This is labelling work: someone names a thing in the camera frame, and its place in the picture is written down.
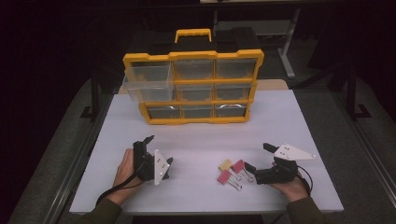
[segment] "carrying handle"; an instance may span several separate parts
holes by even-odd
[[[188,35],[207,35],[209,37],[209,42],[212,42],[212,35],[210,34],[210,29],[190,29],[190,30],[177,30],[175,43],[177,43],[179,36],[188,36]]]

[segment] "white tabletop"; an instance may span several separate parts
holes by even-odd
[[[170,178],[159,186],[153,181],[144,183],[123,205],[124,213],[259,214],[285,210],[284,197],[269,186],[244,179],[242,190],[237,191],[217,181],[218,167],[226,159],[242,159],[258,169],[271,168],[273,154],[262,149],[262,143],[277,147],[288,143],[316,154],[314,161],[297,161],[314,179],[313,199],[322,212],[344,209],[293,92],[257,91],[247,123],[176,126],[148,125],[129,95],[115,95],[70,212],[90,212],[99,195],[111,188],[125,148],[150,135],[155,138],[148,144],[148,152],[153,155],[158,148],[166,159],[174,158]]]

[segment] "white desk leg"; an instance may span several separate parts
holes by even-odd
[[[293,69],[291,68],[291,65],[290,65],[290,62],[288,59],[288,49],[289,49],[290,41],[293,38],[294,29],[296,27],[299,15],[300,15],[300,9],[297,8],[294,11],[292,20],[290,21],[288,33],[286,35],[286,37],[287,37],[286,43],[282,49],[277,49],[277,52],[279,53],[280,60],[282,61],[283,67],[285,68],[286,75],[288,75],[289,78],[295,77]]]

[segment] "forearm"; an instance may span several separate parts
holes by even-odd
[[[122,209],[116,203],[104,198],[90,212],[82,216],[76,224],[110,224],[115,223]]]
[[[288,213],[293,224],[330,224],[323,214],[320,212],[314,200],[307,197],[301,200],[289,203],[287,206]]]

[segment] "storage organizer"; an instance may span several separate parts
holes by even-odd
[[[123,86],[149,124],[246,122],[263,58],[248,27],[137,32]]]

